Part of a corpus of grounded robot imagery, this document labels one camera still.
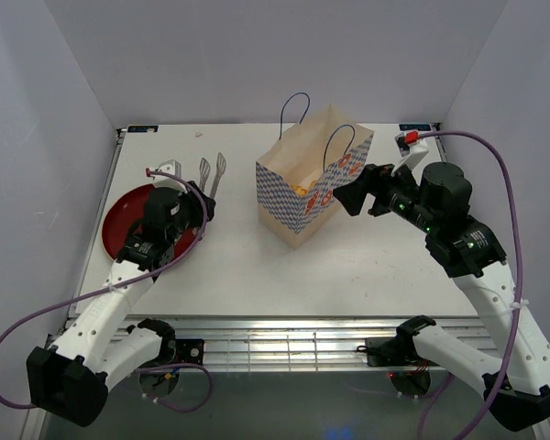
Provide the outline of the large round fake bread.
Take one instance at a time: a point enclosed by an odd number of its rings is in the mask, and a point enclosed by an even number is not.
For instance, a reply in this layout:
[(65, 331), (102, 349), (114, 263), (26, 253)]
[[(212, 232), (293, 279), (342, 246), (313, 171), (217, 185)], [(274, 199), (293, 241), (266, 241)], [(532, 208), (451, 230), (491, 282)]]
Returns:
[(291, 184), (290, 187), (292, 190), (300, 197), (304, 197), (312, 190), (312, 188), (317, 184), (317, 181), (312, 181), (307, 187), (304, 187), (299, 184)]

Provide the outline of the blue patterned paper bag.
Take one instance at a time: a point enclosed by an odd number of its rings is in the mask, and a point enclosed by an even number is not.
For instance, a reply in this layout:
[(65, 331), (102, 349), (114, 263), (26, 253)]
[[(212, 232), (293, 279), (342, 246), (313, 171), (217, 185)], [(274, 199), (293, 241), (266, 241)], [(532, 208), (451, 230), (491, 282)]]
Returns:
[[(330, 104), (280, 131), (256, 161), (258, 220), (291, 248), (300, 247), (339, 210), (334, 188), (362, 172), (374, 131)], [(315, 186), (304, 197), (290, 187)]]

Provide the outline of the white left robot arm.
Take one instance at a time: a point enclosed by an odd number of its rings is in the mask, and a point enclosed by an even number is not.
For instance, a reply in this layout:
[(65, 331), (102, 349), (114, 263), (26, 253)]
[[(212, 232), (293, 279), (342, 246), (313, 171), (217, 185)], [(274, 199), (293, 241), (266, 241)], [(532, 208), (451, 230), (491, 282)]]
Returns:
[(146, 171), (152, 189), (141, 216), (126, 231), (103, 293), (49, 347), (36, 347), (27, 358), (34, 406), (85, 427), (125, 377), (145, 364), (162, 367), (174, 360), (175, 332), (163, 321), (145, 319), (129, 327), (122, 341), (111, 339), (160, 274), (202, 239), (214, 218), (215, 194), (225, 171), (223, 155), (214, 166), (201, 159), (197, 181), (182, 180), (175, 160)]

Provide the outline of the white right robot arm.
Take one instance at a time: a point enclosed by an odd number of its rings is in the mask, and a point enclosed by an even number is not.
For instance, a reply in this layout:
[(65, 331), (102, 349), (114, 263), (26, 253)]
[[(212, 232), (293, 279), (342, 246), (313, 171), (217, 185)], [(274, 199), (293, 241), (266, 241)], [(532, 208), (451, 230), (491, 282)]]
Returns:
[(458, 166), (434, 162), (420, 180), (407, 166), (369, 164), (334, 196), (355, 216), (372, 195), (370, 215), (395, 213), (423, 231), (431, 257), (468, 298), (500, 354), (507, 347), (512, 315), (519, 315), (508, 361), (467, 345), (424, 315), (398, 326), (385, 346), (398, 360), (416, 364), (427, 359), (483, 398), (492, 397), (490, 413), (518, 432), (550, 417), (550, 344), (526, 303), (514, 298), (519, 284), (498, 239), (469, 214), (471, 193)]

